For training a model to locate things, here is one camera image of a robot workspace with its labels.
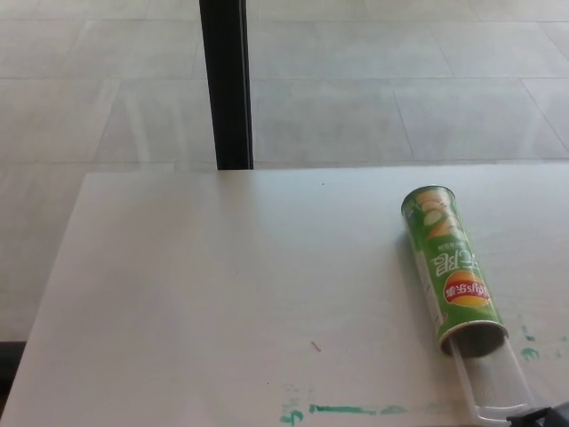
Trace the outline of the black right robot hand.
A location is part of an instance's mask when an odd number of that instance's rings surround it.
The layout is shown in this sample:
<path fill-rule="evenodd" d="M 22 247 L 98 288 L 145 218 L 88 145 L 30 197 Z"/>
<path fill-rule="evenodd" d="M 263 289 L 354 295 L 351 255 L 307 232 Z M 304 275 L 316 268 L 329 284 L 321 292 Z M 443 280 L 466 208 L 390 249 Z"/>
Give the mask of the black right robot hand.
<path fill-rule="evenodd" d="M 569 403 L 509 416 L 507 421 L 511 427 L 569 427 Z"/>

